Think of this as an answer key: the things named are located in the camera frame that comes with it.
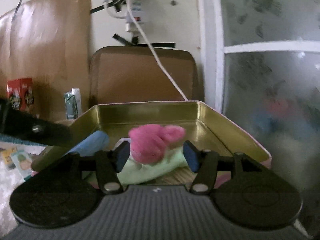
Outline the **green white carton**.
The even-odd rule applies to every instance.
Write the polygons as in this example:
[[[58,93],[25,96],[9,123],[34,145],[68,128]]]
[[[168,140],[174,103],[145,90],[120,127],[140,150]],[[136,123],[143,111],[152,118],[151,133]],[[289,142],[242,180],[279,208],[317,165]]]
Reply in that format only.
[[[66,119],[75,120],[82,114],[81,94],[79,88],[72,88],[63,96],[66,109]]]

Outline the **teal tissue pack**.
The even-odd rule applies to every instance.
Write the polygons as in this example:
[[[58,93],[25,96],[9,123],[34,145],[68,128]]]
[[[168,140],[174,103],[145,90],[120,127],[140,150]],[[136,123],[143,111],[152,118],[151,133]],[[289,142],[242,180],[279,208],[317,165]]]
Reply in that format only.
[[[10,157],[24,180],[28,180],[32,177],[32,159],[29,157],[27,152],[24,150],[18,150],[11,153]]]

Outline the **pink fluffy ball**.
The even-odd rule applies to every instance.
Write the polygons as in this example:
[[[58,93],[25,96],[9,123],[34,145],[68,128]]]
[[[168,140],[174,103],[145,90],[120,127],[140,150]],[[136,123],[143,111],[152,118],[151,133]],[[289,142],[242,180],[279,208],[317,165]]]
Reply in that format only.
[[[171,144],[181,141],[185,129],[181,126],[147,124],[129,131],[132,158],[144,165],[161,161]]]

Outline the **pink tin box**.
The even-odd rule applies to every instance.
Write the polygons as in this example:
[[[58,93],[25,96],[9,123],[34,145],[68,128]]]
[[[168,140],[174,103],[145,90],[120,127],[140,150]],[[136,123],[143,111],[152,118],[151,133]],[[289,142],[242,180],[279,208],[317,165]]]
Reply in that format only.
[[[266,168],[271,167],[270,153],[246,131],[200,101],[135,102],[96,105],[70,124],[77,141],[96,131],[109,137],[104,150],[117,148],[128,139],[129,130],[147,124],[176,125],[185,129],[184,140],[199,150],[212,150],[222,156],[243,152]],[[171,144],[169,150],[183,145]],[[187,167],[177,168],[147,184],[191,184],[195,174]]]

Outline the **green cloth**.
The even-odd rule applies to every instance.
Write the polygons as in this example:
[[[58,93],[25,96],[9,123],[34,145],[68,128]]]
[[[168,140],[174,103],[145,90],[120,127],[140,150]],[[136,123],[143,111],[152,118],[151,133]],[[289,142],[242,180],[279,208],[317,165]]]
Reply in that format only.
[[[187,167],[183,147],[166,150],[163,159],[154,164],[141,164],[130,155],[117,177],[123,185],[136,185],[154,180],[177,168]]]

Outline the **white power strip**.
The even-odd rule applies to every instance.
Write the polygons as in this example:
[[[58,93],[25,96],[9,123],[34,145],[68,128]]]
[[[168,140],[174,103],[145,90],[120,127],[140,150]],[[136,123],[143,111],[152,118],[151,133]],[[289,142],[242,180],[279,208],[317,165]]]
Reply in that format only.
[[[139,30],[131,18],[131,14],[139,25],[143,25],[147,21],[145,11],[145,0],[130,0],[131,13],[125,14],[125,31],[128,33],[139,33]]]

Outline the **yellow tissue pack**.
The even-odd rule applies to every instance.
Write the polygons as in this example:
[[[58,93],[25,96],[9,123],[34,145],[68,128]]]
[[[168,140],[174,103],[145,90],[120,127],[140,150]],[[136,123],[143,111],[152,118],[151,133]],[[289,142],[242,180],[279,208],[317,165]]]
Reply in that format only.
[[[17,152],[17,147],[3,149],[1,148],[1,159],[4,162],[7,170],[13,170],[16,168],[16,165],[12,161],[11,154]]]

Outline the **teal woven placemat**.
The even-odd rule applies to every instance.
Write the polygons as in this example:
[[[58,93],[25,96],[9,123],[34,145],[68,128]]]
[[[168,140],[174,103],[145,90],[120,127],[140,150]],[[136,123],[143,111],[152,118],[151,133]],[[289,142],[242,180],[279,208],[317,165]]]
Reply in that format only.
[[[21,144],[21,145],[30,145],[30,146],[46,146],[44,144],[39,144],[36,142],[31,142],[31,141],[26,141],[26,140],[21,140],[15,137],[10,137],[8,135],[0,134],[0,140],[2,142],[8,142],[12,144]]]

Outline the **blue roll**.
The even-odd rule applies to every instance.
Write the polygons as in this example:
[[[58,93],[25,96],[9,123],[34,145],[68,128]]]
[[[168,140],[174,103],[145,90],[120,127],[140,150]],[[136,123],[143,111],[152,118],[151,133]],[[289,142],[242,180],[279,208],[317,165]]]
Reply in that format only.
[[[90,157],[93,156],[95,152],[106,148],[108,143],[108,135],[103,131],[96,131],[70,149],[66,154],[78,153],[81,157]]]

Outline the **wood pattern board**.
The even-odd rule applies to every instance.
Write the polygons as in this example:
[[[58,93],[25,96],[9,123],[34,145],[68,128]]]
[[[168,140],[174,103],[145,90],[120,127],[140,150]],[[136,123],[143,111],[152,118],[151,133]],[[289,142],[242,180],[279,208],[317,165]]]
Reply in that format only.
[[[80,90],[89,101],[91,0],[31,0],[1,16],[1,96],[7,81],[33,81],[34,113],[66,117],[64,94]]]

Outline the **red cereal box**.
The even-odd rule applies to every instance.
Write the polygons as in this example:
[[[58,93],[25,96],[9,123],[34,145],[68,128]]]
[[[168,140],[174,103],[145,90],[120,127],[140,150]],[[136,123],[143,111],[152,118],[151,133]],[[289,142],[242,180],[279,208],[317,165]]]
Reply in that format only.
[[[7,96],[13,109],[31,113],[34,106],[32,78],[7,81]]]

